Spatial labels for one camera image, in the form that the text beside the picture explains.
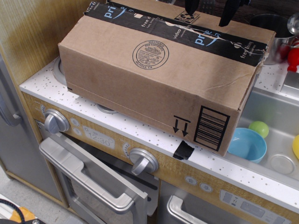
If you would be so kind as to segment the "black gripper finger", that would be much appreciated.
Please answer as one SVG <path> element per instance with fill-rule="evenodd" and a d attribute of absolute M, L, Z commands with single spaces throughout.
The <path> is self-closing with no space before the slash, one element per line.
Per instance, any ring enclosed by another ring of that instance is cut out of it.
<path fill-rule="evenodd" d="M 199 0 L 185 0 L 185 11 L 189 15 L 193 15 L 193 13 L 197 10 L 199 6 Z"/>
<path fill-rule="evenodd" d="M 241 5 L 242 5 L 241 0 L 227 0 L 221 16 L 219 26 L 220 27 L 227 26 Z"/>

